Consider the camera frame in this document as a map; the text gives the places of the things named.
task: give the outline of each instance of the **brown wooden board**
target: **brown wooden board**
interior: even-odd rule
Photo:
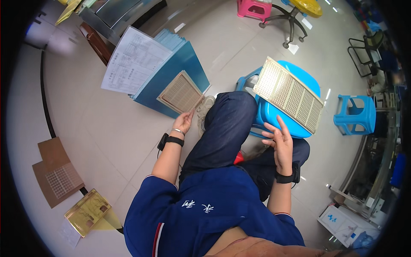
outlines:
[[[37,145],[47,171],[52,172],[70,162],[59,137],[43,141]]]
[[[57,199],[56,195],[53,192],[53,189],[51,189],[50,184],[47,181],[46,174],[49,173],[49,171],[44,165],[44,162],[36,163],[32,167],[37,182],[39,183],[40,189],[42,190],[43,195],[51,208],[55,207],[56,205],[67,199],[69,196],[74,194],[76,191],[80,190],[80,188],[84,187],[84,184],[81,183],[79,186]]]

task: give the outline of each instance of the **white machine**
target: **white machine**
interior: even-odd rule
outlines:
[[[374,239],[380,234],[378,228],[342,206],[329,206],[317,220],[345,247],[349,247],[362,232]]]

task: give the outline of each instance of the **yellow chair seat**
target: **yellow chair seat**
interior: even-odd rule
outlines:
[[[314,18],[319,18],[323,15],[323,10],[316,0],[290,0],[300,11]]]

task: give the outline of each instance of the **blue polo shirt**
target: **blue polo shirt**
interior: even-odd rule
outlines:
[[[273,215],[250,176],[234,166],[190,175],[179,190],[161,178],[145,178],[127,213],[124,237],[134,257],[201,257],[236,226],[248,236],[304,246],[292,217]]]

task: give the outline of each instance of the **jeans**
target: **jeans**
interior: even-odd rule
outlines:
[[[233,166],[256,113],[257,103],[249,93],[234,91],[218,94],[205,116],[205,132],[181,169],[179,185],[194,173]],[[308,156],[309,144],[304,139],[293,139],[293,162],[299,161],[301,166]],[[237,165],[249,174],[259,189],[260,200],[265,201],[274,182],[274,149],[269,147],[260,156]]]

